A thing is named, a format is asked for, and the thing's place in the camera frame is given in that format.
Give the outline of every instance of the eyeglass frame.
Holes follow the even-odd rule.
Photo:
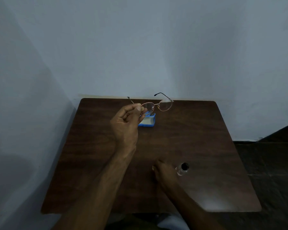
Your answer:
[[[164,96],[166,96],[164,93],[162,93],[162,92],[159,92],[159,93],[156,93],[154,96],[156,96],[157,94],[163,94]],[[144,104],[146,104],[146,103],[152,103],[152,104],[154,104],[154,106],[158,106],[158,109],[160,110],[160,107],[159,107],[159,105],[160,105],[160,103],[163,101],[163,100],[165,100],[165,99],[162,99],[158,104],[154,104],[153,102],[145,102],[145,103],[143,103],[142,105],[144,105]]]

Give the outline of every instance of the forearm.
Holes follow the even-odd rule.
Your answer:
[[[88,191],[60,218],[53,230],[104,229],[133,153],[134,150],[117,146]]]
[[[165,193],[191,230],[224,230],[224,228],[189,197],[179,185],[168,189]]]

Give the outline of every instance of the eyeglass temple arm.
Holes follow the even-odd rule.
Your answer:
[[[160,92],[161,94],[163,94],[164,96],[166,96],[164,93]],[[160,94],[160,93],[156,93],[154,96],[156,96],[157,94]],[[172,99],[170,99],[168,96],[166,96],[169,100],[171,100],[172,102],[174,102]]]
[[[131,99],[130,99],[130,97],[127,97],[130,101],[131,101]],[[133,104],[134,104],[134,102],[133,101],[131,101]]]

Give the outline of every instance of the small glass bottle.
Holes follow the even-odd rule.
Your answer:
[[[188,172],[188,169],[189,169],[189,164],[184,162],[182,164],[180,164],[179,166],[176,167],[176,170],[177,170],[177,174],[179,176],[182,176],[184,175],[186,172]]]

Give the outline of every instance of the wooden table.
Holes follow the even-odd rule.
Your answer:
[[[134,100],[144,103],[148,100]],[[110,119],[128,99],[81,100],[42,213],[62,213],[83,193],[114,152]],[[261,206],[213,101],[174,101],[166,112],[156,109],[154,127],[138,128],[137,151],[112,211],[118,213],[176,212],[157,186],[152,165],[159,157],[174,166],[188,162],[181,186],[207,211],[260,211]]]

